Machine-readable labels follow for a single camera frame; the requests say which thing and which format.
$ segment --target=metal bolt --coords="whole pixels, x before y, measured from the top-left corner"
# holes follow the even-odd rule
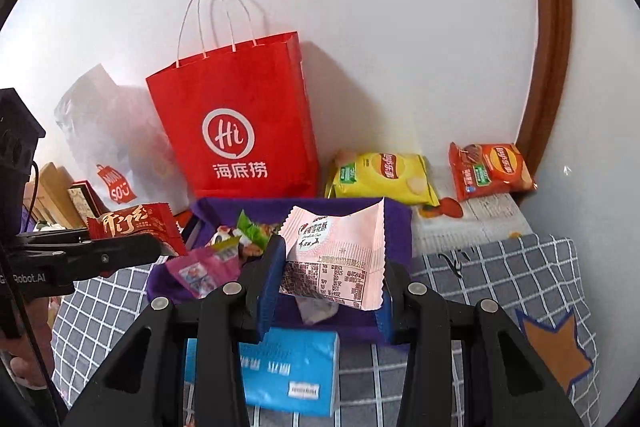
[[[242,291],[242,285],[239,282],[228,282],[223,286],[222,291],[227,295],[236,295]]]
[[[427,293],[427,286],[425,286],[421,282],[412,282],[408,286],[408,290],[409,293],[412,293],[414,295],[424,295],[425,293]]]
[[[157,310],[164,310],[169,305],[169,299],[166,297],[156,297],[151,302],[151,307]]]
[[[495,313],[498,311],[498,303],[492,299],[483,299],[480,307],[487,313]]]

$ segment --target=white wall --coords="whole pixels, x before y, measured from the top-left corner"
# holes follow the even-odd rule
[[[82,176],[55,126],[56,102],[99,62],[117,83],[144,85],[174,60],[187,1],[18,2],[0,32],[0,87],[16,87],[46,128],[39,161]],[[450,140],[515,138],[529,88],[536,0],[254,1],[260,34],[300,33],[321,160],[346,147],[415,150],[444,163]],[[226,43],[222,21],[218,13]],[[198,50],[193,22],[185,54]],[[323,112],[328,106],[337,110]]]
[[[574,0],[558,119],[522,210],[534,231],[571,237],[593,315],[605,425],[640,375],[640,11]]]

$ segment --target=pink snack package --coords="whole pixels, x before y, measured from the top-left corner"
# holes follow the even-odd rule
[[[238,279],[238,239],[223,241],[215,247],[196,248],[186,256],[167,261],[166,267],[194,297],[204,298],[218,286]]]
[[[382,306],[385,200],[349,216],[316,216],[294,206],[279,234],[287,245],[280,292],[359,310]]]

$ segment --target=brown wood trim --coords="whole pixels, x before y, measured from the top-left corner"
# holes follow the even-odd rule
[[[531,174],[540,165],[562,97],[571,45],[572,8],[572,0],[538,0],[538,44],[516,142]]]

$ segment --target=human hand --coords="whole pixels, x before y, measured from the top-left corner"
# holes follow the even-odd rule
[[[35,299],[26,305],[26,309],[33,334],[50,376],[53,374],[54,362],[53,350],[51,349],[51,328],[47,324],[49,299]],[[0,339],[0,350],[8,351],[16,357],[11,361],[11,370],[16,377],[26,380],[33,387],[46,385],[26,333],[19,339]]]

